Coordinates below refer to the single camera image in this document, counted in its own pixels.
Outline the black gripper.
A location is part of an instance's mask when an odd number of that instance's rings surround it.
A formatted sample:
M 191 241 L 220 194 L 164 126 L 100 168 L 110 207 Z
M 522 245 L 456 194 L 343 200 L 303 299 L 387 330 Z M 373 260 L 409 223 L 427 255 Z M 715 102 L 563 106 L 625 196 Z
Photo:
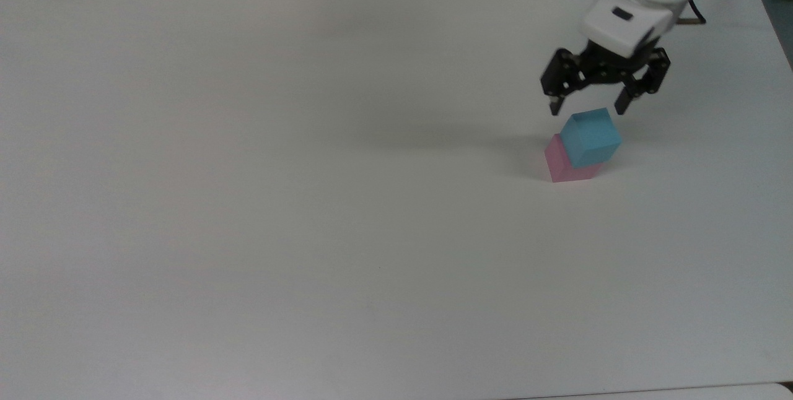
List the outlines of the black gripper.
M 625 115 L 632 101 L 645 93 L 657 93 L 671 65 L 665 48 L 655 48 L 655 41 L 638 48 L 628 58 L 588 41 L 579 56 L 579 64 L 577 59 L 566 48 L 559 48 L 541 74 L 541 88 L 549 99 L 553 117 L 559 115 L 567 96 L 583 89 L 585 83 L 580 72 L 586 79 L 592 79 L 592 83 L 612 83 L 607 78 L 620 81 L 623 89 L 614 107 L 618 115 Z M 634 73 L 645 66 L 643 75 L 636 78 Z

